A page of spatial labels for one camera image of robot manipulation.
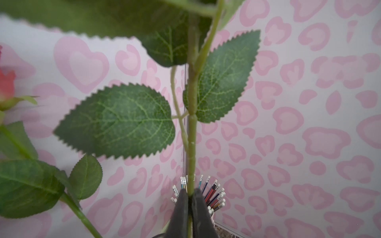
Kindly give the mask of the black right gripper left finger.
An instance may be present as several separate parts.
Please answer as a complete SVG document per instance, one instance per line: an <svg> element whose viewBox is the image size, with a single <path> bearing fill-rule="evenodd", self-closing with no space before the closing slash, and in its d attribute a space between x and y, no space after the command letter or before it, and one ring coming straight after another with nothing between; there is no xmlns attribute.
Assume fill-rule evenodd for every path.
<svg viewBox="0 0 381 238"><path fill-rule="evenodd" d="M183 188L180 191L174 212L164 238L186 238L188 235L189 197Z"/></svg>

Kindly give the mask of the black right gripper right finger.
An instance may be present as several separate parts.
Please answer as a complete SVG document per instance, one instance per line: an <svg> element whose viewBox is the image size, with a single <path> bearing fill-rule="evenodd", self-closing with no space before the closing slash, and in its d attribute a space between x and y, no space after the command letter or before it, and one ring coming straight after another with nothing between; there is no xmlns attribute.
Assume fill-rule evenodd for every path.
<svg viewBox="0 0 381 238"><path fill-rule="evenodd" d="M193 238L219 238L199 188L195 188L192 195L191 217Z"/></svg>

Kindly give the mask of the pink cup of straws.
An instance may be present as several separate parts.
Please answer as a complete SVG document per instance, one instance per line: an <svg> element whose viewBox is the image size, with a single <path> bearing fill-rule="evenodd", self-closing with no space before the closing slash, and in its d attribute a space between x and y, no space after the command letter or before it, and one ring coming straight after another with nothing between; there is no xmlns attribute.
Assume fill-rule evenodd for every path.
<svg viewBox="0 0 381 238"><path fill-rule="evenodd" d="M214 215L216 211L220 210L226 205L226 191L225 188L218 183L216 179L214 182L210 181L211 176L208 176L206 180L203 180L203 175L199 177L198 183L196 184L196 188L201 191L202 201L205 203L209 215L211 217L212 224L215 225ZM178 197L180 196L180 190L185 189L188 191L188 182L189 177L186 175L185 177L180 177L180 188L177 189L176 185L172 186L172 190L174 192L174 196L170 198L170 200L176 204Z"/></svg>

